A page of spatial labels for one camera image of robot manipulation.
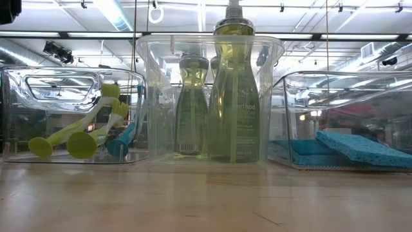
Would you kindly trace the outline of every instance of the clear plastic container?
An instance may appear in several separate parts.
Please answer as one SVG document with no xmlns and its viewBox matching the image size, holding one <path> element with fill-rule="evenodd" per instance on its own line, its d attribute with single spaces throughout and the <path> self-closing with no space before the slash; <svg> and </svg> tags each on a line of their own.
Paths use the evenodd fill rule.
<svg viewBox="0 0 412 232">
<path fill-rule="evenodd" d="M 121 164 L 147 158 L 146 83 L 140 74 L 117 69 L 64 67 L 8 67 L 0 70 L 0 74 L 5 162 Z M 120 102 L 129 104 L 129 108 L 123 108 L 114 127 L 106 126 L 108 130 L 98 130 L 110 124 L 109 118 L 115 118 L 111 115 L 111 112 L 115 114 L 112 107 L 102 105 L 97 109 L 105 99 L 101 91 L 103 84 L 112 84 L 115 92 L 119 90 L 115 94 L 117 98 L 113 97 L 118 100 L 111 101 L 113 107 L 114 103 L 117 106 Z M 132 132 L 130 143 L 115 146 L 109 152 L 110 142 L 117 142 L 132 122 L 138 129 Z M 74 136 L 74 131 L 85 138 L 91 138 L 92 131 L 102 133 L 95 147 L 90 147 L 90 144 L 80 145 L 83 141 Z M 91 156 L 86 159 L 73 157 L 67 149 L 70 140 L 76 152 L 94 149 L 87 151 Z"/>
<path fill-rule="evenodd" d="M 297 169 L 412 171 L 412 72 L 295 72 L 272 90 L 268 158 Z"/>
<path fill-rule="evenodd" d="M 194 50 L 198 47 L 199 54 L 206 57 L 211 62 L 211 59 L 216 56 L 216 48 L 219 47 L 223 51 L 233 51 L 231 49 L 244 49 L 242 52 L 234 52 L 239 55 L 239 60 L 244 61 L 250 52 L 250 76 L 257 86 L 258 98 L 255 105 L 259 105 L 259 142 L 258 157 L 252 162 L 257 163 L 260 160 L 266 159 L 266 150 L 268 142 L 268 118 L 270 112 L 270 96 L 272 92 L 272 72 L 274 63 L 281 57 L 284 52 L 283 43 L 273 37 L 255 37 L 246 35 L 148 35 L 138 40 L 138 53 L 145 61 L 147 70 L 147 86 L 148 86 L 148 127 L 149 127 L 149 156 L 152 161 L 165 163 L 185 163 L 196 162 L 206 164 L 220 163 L 210 159 L 208 153 L 210 151 L 210 143 L 208 142 L 208 151 L 203 150 L 201 155 L 180 155 L 174 151 L 174 138 L 176 126 L 176 103 L 181 92 L 181 86 L 170 84 L 170 77 L 164 75 L 164 72 L 170 71 L 171 67 L 179 64 L 180 57 L 184 52 Z M 244 73 L 239 68 L 235 70 L 236 75 L 240 76 Z M 204 93 L 207 104 L 210 109 L 210 93 L 213 82 L 212 69 L 209 65 L 208 76 L 204 86 Z M 209 133 L 216 129 L 216 125 L 208 125 Z M 233 156 L 225 157 L 230 159 L 230 163 L 240 163 L 239 159 L 233 159 Z"/>
</svg>

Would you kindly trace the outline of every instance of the wooden table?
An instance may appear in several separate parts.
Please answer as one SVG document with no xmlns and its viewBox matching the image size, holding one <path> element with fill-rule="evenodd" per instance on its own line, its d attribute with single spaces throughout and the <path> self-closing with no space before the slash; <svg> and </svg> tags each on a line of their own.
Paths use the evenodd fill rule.
<svg viewBox="0 0 412 232">
<path fill-rule="evenodd" d="M 264 166 L 2 164 L 0 231 L 412 231 L 412 176 Z"/>
</svg>

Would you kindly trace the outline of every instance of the cellulose sponge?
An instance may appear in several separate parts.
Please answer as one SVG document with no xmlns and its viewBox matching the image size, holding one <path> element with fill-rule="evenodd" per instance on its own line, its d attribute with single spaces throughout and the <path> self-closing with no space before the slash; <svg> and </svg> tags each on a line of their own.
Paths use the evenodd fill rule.
<svg viewBox="0 0 412 232">
<path fill-rule="evenodd" d="M 331 149 L 341 152 L 352 161 L 366 162 L 376 166 L 412 168 L 412 155 L 359 135 L 318 131 L 316 139 Z"/>
</svg>

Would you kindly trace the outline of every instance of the ceiling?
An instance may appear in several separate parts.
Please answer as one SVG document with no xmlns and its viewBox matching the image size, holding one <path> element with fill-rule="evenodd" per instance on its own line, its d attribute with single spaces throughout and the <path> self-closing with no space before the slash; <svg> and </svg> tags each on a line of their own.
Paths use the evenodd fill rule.
<svg viewBox="0 0 412 232">
<path fill-rule="evenodd" d="M 90 31 L 111 32 L 116 28 L 110 23 L 110 15 L 104 13 L 93 1 L 86 1 L 87 9 L 75 0 L 23 0 L 23 12 L 14 23 L 0 26 L 0 30 L 30 31 Z M 127 20 L 135 18 L 135 1 L 118 0 Z M 329 0 L 328 25 L 326 24 L 325 0 L 243 0 L 243 16 L 250 19 L 256 32 L 306 32 L 306 33 L 371 33 L 371 34 L 408 34 L 412 32 L 412 1 L 401 1 L 404 7 L 400 13 L 399 0 L 342 0 L 343 11 L 339 11 L 338 0 Z M 153 1 L 137 1 L 137 32 L 211 32 L 214 25 L 225 17 L 227 0 L 168 0 L 157 1 L 163 9 L 152 9 Z M 98 66 L 105 64 L 112 68 L 131 66 L 132 46 L 129 41 L 105 40 L 102 46 L 98 40 L 52 39 L 58 45 L 73 51 L 76 61 L 72 66 Z M 10 42 L 21 47 L 21 51 L 48 59 L 57 60 L 43 53 L 44 39 L 0 39 L 0 48 Z M 274 76 L 298 70 L 332 69 L 360 54 L 361 47 L 367 42 L 285 42 L 286 52 L 280 58 Z M 402 62 L 409 63 L 412 55 L 404 54 Z M 178 68 L 176 63 L 170 67 Z M 138 72 L 144 73 L 142 62 L 137 64 Z M 376 64 L 368 66 L 377 69 Z"/>
</svg>

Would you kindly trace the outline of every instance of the barcode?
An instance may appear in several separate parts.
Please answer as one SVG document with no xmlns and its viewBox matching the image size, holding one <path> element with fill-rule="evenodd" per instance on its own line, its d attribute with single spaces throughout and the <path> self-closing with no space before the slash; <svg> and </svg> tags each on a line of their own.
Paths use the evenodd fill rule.
<svg viewBox="0 0 412 232">
<path fill-rule="evenodd" d="M 195 144 L 179 144 L 179 150 L 190 153 L 190 152 L 196 152 L 197 147 Z"/>
</svg>

